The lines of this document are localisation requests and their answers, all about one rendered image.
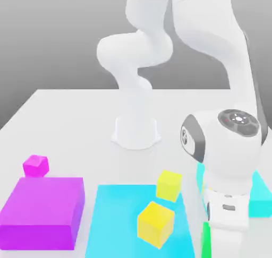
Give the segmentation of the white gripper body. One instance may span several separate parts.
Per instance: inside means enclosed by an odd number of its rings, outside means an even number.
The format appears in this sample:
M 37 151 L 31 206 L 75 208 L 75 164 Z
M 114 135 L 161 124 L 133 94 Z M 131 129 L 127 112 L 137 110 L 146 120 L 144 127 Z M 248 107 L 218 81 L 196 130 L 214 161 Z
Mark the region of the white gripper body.
M 211 258 L 241 258 L 244 232 L 211 227 Z

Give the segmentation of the small green cube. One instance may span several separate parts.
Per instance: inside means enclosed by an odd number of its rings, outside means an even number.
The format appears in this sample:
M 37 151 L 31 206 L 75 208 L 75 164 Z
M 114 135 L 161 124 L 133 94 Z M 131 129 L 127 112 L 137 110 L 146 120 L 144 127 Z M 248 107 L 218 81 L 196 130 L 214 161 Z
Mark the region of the small green cube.
M 208 222 L 204 222 L 202 226 L 201 258 L 211 258 L 211 235 Z

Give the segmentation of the small yellow cube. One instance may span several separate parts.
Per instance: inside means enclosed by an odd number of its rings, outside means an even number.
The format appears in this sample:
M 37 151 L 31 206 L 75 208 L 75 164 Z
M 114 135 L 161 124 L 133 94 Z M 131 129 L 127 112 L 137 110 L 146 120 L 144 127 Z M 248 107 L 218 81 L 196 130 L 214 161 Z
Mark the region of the small yellow cube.
M 182 175 L 163 170 L 157 180 L 156 196 L 171 202 L 176 202 L 181 191 Z
M 151 201 L 137 217 L 137 236 L 161 249 L 174 230 L 175 212 Z

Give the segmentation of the small magenta cube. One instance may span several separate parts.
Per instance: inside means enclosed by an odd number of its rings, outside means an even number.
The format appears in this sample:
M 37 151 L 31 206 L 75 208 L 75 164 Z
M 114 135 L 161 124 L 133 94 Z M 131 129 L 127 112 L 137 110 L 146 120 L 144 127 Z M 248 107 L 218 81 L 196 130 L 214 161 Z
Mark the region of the small magenta cube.
M 31 155 L 23 163 L 23 170 L 26 177 L 44 177 L 49 172 L 48 158 Z

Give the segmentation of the large cyan box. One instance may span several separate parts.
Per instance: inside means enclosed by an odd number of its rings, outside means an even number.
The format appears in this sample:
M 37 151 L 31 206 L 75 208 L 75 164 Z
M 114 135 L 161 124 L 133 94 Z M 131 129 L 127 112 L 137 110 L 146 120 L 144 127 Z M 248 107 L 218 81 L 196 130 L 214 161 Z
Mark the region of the large cyan box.
M 161 249 L 137 237 L 137 217 L 151 201 L 175 212 Z M 100 185 L 85 258 L 195 258 L 182 196 L 173 203 L 157 198 L 155 185 Z
M 197 163 L 196 181 L 203 199 L 203 175 L 205 166 Z M 256 170 L 252 175 L 252 189 L 249 201 L 249 218 L 270 218 L 272 216 L 272 192 Z

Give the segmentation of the large magenta box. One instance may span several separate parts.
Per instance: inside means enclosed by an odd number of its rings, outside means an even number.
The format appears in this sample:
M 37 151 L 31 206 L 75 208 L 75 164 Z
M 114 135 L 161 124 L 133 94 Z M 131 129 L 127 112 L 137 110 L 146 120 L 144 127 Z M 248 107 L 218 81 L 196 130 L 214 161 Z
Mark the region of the large magenta box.
M 22 177 L 0 211 L 0 250 L 73 250 L 85 203 L 81 177 Z

